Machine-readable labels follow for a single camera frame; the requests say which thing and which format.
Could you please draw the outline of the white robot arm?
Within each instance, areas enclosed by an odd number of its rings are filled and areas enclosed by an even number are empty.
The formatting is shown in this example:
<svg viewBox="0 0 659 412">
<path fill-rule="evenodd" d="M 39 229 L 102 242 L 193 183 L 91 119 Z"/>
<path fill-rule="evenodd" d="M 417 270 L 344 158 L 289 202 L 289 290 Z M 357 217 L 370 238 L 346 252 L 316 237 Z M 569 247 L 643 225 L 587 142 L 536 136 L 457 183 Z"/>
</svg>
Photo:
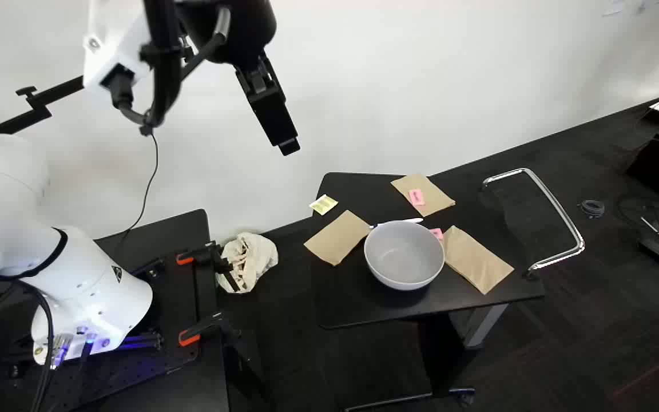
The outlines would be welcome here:
<svg viewBox="0 0 659 412">
<path fill-rule="evenodd" d="M 153 288 L 75 226 L 37 215 L 47 167 L 19 134 L 47 106 L 89 90 L 149 136 L 201 63 L 228 65 L 270 144 L 300 149 L 286 94 L 265 55 L 277 32 L 270 0 L 89 0 L 82 74 L 28 93 L 30 110 L 0 123 L 0 280 L 42 293 L 31 358 L 43 369 L 117 351 L 153 307 Z"/>
</svg>

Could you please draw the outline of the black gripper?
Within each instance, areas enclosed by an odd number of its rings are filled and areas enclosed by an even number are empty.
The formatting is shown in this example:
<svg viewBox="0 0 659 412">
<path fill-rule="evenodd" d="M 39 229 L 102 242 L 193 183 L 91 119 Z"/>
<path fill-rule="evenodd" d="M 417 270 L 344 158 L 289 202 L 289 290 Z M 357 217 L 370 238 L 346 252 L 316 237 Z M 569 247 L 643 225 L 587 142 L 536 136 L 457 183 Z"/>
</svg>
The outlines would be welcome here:
<svg viewBox="0 0 659 412">
<path fill-rule="evenodd" d="M 267 142 L 283 155 L 296 153 L 300 149 L 297 128 L 286 110 L 286 96 L 267 55 L 260 52 L 253 67 L 237 68 L 235 78 Z"/>
</svg>

